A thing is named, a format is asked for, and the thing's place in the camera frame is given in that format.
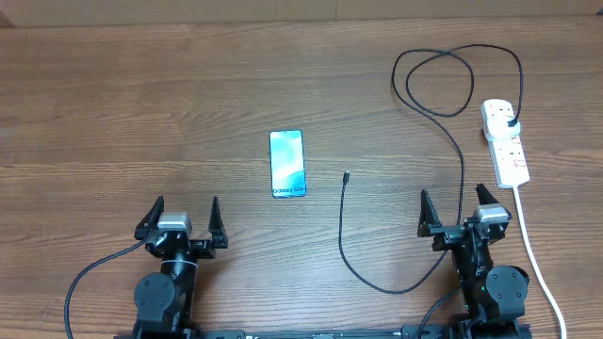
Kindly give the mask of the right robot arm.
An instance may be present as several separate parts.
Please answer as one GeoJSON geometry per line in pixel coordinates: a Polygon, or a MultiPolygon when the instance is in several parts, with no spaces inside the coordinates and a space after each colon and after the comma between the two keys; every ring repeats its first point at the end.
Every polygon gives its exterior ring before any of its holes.
{"type": "Polygon", "coordinates": [[[505,237],[512,214],[483,184],[476,186],[479,205],[462,223],[445,226],[440,221],[427,190],[421,191],[417,235],[430,237],[434,251],[449,251],[457,270],[465,312],[453,315],[446,325],[417,335],[431,338],[530,338],[528,325],[518,318],[525,314],[530,277],[518,266],[494,264],[489,246],[505,237]]]}

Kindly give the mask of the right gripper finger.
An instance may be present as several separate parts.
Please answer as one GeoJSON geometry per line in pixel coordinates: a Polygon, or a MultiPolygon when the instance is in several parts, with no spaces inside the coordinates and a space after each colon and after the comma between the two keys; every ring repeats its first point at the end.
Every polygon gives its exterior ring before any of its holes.
{"type": "Polygon", "coordinates": [[[480,205],[496,204],[498,200],[490,193],[484,184],[476,185],[476,192],[480,205]]]}
{"type": "Polygon", "coordinates": [[[418,237],[428,237],[435,235],[442,227],[437,212],[426,189],[421,191],[421,211],[417,226],[418,237]]]}

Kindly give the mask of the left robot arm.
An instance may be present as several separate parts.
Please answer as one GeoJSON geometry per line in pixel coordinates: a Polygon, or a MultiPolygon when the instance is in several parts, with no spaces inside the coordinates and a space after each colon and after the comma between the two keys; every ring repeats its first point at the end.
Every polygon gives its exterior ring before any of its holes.
{"type": "Polygon", "coordinates": [[[198,262],[216,257],[217,249],[228,247],[220,216],[219,199],[212,201],[209,239],[193,239],[191,220],[185,212],[166,212],[158,197],[135,229],[135,238],[154,257],[160,270],[140,279],[135,287],[138,308],[133,328],[135,338],[202,338],[191,320],[198,262]]]}

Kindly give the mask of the Samsung Galaxy smartphone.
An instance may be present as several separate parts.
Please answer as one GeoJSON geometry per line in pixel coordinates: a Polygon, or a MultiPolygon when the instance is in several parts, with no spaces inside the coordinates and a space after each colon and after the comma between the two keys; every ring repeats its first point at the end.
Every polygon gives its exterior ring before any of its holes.
{"type": "Polygon", "coordinates": [[[269,133],[271,193],[274,198],[303,197],[307,193],[301,130],[269,133]]]}

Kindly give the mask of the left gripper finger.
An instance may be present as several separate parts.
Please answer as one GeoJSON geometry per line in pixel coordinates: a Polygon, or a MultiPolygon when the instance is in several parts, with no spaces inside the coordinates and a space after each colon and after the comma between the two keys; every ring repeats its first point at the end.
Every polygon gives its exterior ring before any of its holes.
{"type": "Polygon", "coordinates": [[[157,222],[164,212],[164,198],[158,196],[151,210],[136,226],[134,237],[137,240],[146,239],[150,231],[157,227],[157,222]]]}
{"type": "Polygon", "coordinates": [[[228,248],[228,236],[225,232],[224,225],[220,216],[219,198],[213,197],[210,220],[208,223],[208,231],[211,233],[213,246],[216,249],[228,248]]]}

